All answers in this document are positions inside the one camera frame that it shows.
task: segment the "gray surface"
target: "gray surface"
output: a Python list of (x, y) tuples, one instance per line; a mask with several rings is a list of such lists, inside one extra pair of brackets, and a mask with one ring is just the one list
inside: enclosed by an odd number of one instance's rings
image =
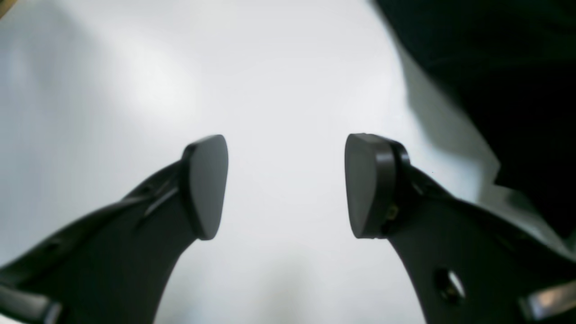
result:
[(183, 254), (157, 323), (423, 323), (391, 246), (352, 235), (347, 135), (514, 209), (486, 143), (393, 42), (365, 1), (19, 0), (0, 20), (0, 263), (221, 133), (220, 231)]

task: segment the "white background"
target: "white background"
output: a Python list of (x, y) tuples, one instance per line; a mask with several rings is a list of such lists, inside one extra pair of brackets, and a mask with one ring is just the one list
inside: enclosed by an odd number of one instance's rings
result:
[(494, 155), (369, 1), (19, 0), (0, 20), (0, 264), (220, 133), (222, 223), (157, 323), (423, 323), (392, 247), (348, 223), (360, 132), (506, 210)]

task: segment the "black plastic arm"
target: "black plastic arm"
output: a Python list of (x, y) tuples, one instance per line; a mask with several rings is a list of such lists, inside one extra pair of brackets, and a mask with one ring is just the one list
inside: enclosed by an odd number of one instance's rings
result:
[(121, 201), (0, 269), (0, 313), (25, 323), (152, 323), (180, 254), (218, 231), (228, 150), (197, 141)]
[(428, 324), (576, 322), (573, 261), (454, 198), (398, 142), (352, 134), (345, 163), (354, 235), (390, 241)]

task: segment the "white table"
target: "white table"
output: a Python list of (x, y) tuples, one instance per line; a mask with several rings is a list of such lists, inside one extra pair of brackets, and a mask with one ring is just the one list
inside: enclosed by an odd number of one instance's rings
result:
[(369, 1), (19, 0), (0, 20), (0, 264), (221, 133), (220, 230), (182, 255), (157, 323), (423, 323), (390, 244), (352, 235), (347, 135), (513, 212), (480, 134), (395, 44)]

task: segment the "mounting hole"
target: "mounting hole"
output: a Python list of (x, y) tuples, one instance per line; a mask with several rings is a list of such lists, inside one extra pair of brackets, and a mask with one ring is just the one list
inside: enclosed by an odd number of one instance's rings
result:
[(466, 291), (464, 285), (458, 275), (449, 269), (438, 269), (434, 273), (434, 284), (448, 303), (460, 305), (466, 299)]
[(152, 189), (154, 189), (154, 187), (151, 184), (147, 184), (144, 188), (140, 189), (138, 195), (148, 195), (152, 192)]

